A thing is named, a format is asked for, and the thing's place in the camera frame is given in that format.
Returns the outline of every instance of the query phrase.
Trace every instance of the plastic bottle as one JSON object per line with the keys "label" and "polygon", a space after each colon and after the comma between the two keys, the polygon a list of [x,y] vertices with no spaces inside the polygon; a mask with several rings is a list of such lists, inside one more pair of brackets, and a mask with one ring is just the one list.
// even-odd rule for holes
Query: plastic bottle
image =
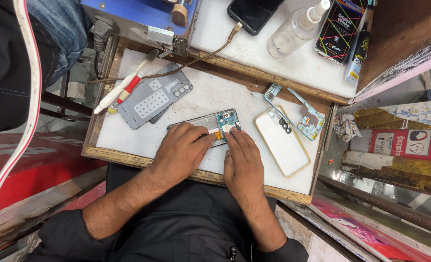
{"label": "plastic bottle", "polygon": [[316,35],[319,21],[329,8],[329,0],[321,0],[315,7],[296,9],[269,38],[269,53],[283,59],[303,46]]}

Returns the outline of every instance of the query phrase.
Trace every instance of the hairy forearm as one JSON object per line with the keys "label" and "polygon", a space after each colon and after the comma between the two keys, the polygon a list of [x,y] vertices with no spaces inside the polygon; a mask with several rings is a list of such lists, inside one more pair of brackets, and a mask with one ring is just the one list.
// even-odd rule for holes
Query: hairy forearm
{"label": "hairy forearm", "polygon": [[261,252],[272,252],[281,248],[287,236],[271,211],[265,196],[241,205],[254,238],[256,247]]}
{"label": "hairy forearm", "polygon": [[143,206],[158,198],[170,187],[156,179],[149,166],[130,181],[102,196],[83,209],[88,234],[94,239],[113,235]]}

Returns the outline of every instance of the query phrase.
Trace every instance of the blue machine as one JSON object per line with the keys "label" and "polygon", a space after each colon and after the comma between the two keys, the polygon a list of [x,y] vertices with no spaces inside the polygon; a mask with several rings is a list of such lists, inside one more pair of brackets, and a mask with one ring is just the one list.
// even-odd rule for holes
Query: blue machine
{"label": "blue machine", "polygon": [[[201,0],[81,0],[88,16],[119,28],[118,35],[187,56]],[[186,25],[172,22],[175,4],[187,11]]]}

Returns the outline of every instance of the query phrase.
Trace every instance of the smartphone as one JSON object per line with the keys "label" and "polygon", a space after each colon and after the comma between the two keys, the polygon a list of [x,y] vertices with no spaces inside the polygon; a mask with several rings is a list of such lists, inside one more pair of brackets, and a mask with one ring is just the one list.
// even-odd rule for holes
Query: smartphone
{"label": "smartphone", "polygon": [[243,25],[250,35],[257,35],[284,0],[234,0],[228,15]]}
{"label": "smartphone", "polygon": [[310,165],[311,158],[282,115],[287,116],[282,106],[276,105],[256,117],[254,125],[280,172],[290,178]]}
{"label": "smartphone", "polygon": [[[209,134],[215,135],[215,140],[212,142],[211,147],[226,144],[227,140],[225,139],[225,132],[230,132],[231,128],[235,127],[238,131],[241,131],[242,129],[240,122],[238,121],[236,110],[233,108],[182,122],[188,122],[195,126],[206,127],[209,130]],[[181,124],[182,122],[169,125],[167,127],[167,132],[172,126]]]}

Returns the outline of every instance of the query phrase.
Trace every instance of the hand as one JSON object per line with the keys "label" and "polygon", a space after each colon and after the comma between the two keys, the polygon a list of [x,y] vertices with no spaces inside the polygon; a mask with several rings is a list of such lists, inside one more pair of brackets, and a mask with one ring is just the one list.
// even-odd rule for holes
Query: hand
{"label": "hand", "polygon": [[244,130],[238,132],[235,128],[232,134],[225,133],[225,139],[231,150],[225,153],[223,179],[230,193],[242,209],[266,200],[264,166],[254,140]]}
{"label": "hand", "polygon": [[149,166],[157,176],[155,182],[167,189],[182,182],[198,169],[214,140],[215,135],[203,126],[186,122],[172,126]]}

